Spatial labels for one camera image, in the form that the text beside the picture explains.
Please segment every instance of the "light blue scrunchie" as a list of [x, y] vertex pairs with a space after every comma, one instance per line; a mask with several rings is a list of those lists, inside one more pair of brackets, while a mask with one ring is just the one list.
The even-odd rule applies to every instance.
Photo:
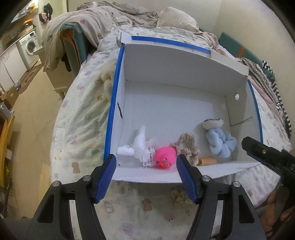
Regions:
[[236, 138], [229, 132], [223, 132], [221, 128], [211, 128], [206, 133], [206, 138], [211, 153], [221, 158], [228, 158], [237, 145]]

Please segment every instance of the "pink rubber duck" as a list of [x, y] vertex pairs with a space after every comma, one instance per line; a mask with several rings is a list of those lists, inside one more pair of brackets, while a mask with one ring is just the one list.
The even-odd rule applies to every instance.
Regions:
[[160, 168], [169, 168], [176, 162], [176, 151], [172, 147], [162, 147], [155, 154], [155, 161]]

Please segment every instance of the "brown cardboard box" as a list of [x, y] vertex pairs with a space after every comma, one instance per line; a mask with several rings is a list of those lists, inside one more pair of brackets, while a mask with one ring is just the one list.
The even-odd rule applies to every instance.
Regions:
[[3, 93], [1, 96], [1, 99], [3, 100], [4, 104], [8, 109], [11, 109], [19, 95], [19, 92], [15, 88], [15, 86], [12, 86], [8, 91]]

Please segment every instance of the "cardboard box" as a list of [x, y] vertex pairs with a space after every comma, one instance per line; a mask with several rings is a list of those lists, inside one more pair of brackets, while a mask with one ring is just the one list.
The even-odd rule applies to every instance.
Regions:
[[144, 167], [139, 159], [116, 153], [119, 146], [133, 142], [142, 125], [146, 139], [155, 138], [158, 147], [193, 133], [201, 158], [212, 156], [202, 122], [221, 118], [222, 129], [231, 132], [238, 145], [229, 158], [214, 156], [217, 164], [198, 166], [202, 175], [218, 178], [259, 164], [240, 144], [246, 136], [263, 142], [248, 67], [194, 45], [123, 34], [104, 150], [104, 159], [109, 153], [117, 158], [112, 180], [181, 183], [175, 165], [165, 170]]
[[17, 97], [19, 95], [19, 92], [15, 88], [15, 86], [12, 86], [8, 91], [6, 91], [2, 96], [1, 99], [5, 103], [6, 107], [8, 109], [11, 109], [17, 100]]

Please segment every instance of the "cork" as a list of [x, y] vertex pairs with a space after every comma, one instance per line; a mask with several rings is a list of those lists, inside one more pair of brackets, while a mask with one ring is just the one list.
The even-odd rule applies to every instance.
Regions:
[[214, 165], [217, 161], [214, 157], [208, 157], [208, 158], [199, 158], [199, 166], [207, 166], [207, 165]]

